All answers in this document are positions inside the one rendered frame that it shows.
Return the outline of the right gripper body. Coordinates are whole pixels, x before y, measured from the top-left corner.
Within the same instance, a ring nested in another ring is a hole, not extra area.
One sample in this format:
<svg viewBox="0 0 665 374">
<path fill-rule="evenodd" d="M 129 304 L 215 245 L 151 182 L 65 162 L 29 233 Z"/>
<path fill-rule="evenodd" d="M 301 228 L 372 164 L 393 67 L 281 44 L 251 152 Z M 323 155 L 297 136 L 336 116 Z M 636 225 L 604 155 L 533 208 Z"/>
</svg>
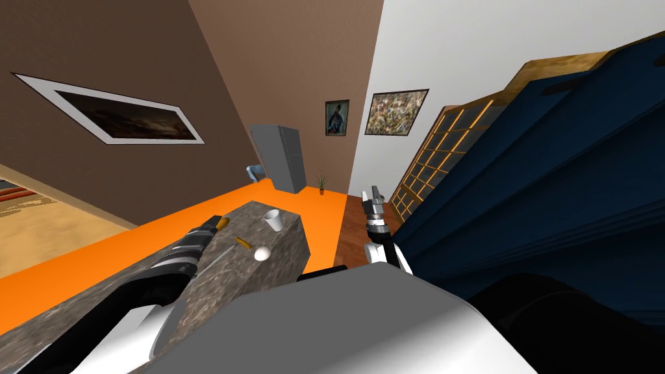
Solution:
<svg viewBox="0 0 665 374">
<path fill-rule="evenodd" d="M 364 200 L 363 210 L 367 217 L 368 225 L 385 225 L 383 199 Z"/>
</svg>

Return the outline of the orange lattice window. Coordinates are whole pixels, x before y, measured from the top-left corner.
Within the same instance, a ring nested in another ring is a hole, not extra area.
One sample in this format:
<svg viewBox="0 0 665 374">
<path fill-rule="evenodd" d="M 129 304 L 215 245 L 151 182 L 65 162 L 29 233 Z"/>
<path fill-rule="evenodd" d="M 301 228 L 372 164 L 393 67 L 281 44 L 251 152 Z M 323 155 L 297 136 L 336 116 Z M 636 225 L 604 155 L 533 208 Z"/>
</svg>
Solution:
<svg viewBox="0 0 665 374">
<path fill-rule="evenodd" d="M 504 109 L 490 96 L 442 111 L 389 200 L 400 223 L 412 215 Z"/>
</svg>

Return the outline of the speckled colourful picture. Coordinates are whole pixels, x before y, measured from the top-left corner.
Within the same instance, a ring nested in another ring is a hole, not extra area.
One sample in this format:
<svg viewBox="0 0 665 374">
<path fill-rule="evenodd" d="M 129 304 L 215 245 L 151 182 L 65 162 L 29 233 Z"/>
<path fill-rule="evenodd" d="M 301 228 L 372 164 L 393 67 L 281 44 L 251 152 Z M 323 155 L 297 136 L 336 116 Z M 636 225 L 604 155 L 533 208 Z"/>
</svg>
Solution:
<svg viewBox="0 0 665 374">
<path fill-rule="evenodd" d="M 429 89 L 373 93 L 365 135 L 408 136 Z"/>
</svg>

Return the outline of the small portrait picture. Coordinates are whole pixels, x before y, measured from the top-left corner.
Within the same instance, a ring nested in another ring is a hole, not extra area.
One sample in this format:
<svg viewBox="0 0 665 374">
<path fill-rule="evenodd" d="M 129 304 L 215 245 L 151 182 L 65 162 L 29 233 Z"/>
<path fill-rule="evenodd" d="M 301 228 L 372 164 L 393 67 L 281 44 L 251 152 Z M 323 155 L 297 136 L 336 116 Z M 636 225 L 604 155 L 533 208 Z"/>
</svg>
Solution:
<svg viewBox="0 0 665 374">
<path fill-rule="evenodd" d="M 350 100 L 327 101 L 325 103 L 325 135 L 345 136 Z"/>
</svg>

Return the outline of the grey refrigerator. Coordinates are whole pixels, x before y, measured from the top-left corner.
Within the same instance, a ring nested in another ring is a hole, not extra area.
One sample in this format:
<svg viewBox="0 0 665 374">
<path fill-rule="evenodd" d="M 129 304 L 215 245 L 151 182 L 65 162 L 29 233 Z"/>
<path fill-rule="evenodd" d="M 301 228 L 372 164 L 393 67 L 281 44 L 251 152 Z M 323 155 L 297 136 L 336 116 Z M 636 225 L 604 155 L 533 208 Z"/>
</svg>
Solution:
<svg viewBox="0 0 665 374">
<path fill-rule="evenodd" d="M 307 185 L 299 131 L 272 124 L 254 124 L 249 131 L 273 187 L 299 193 Z"/>
</svg>

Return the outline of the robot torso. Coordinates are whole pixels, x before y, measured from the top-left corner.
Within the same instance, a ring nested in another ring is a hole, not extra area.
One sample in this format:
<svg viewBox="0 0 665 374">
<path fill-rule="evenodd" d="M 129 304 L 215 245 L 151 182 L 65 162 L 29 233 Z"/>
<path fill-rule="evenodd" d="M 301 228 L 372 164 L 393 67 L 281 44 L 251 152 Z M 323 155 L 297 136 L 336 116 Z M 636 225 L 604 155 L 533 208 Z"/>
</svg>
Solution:
<svg viewBox="0 0 665 374">
<path fill-rule="evenodd" d="M 537 374 L 470 304 L 384 262 L 243 295 L 145 374 Z"/>
</svg>

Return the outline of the white framed dark picture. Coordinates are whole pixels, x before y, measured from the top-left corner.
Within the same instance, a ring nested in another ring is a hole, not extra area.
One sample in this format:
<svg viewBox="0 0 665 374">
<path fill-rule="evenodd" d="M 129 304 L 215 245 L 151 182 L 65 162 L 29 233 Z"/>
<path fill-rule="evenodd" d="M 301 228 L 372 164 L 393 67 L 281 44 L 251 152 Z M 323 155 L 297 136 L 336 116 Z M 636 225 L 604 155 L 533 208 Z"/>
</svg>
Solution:
<svg viewBox="0 0 665 374">
<path fill-rule="evenodd" d="M 15 73 L 107 145 L 203 145 L 181 108 Z"/>
</svg>

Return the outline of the dark blue cupboard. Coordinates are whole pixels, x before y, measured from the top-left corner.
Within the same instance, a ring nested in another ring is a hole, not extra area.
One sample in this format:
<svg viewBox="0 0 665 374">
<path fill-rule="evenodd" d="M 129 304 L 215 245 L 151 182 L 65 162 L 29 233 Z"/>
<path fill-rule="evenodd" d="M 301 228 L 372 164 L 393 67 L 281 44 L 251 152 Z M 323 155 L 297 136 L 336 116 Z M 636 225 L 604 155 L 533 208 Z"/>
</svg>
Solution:
<svg viewBox="0 0 665 374">
<path fill-rule="evenodd" d="M 395 240 L 462 298 L 543 274 L 665 331 L 665 31 L 530 82 Z"/>
</svg>

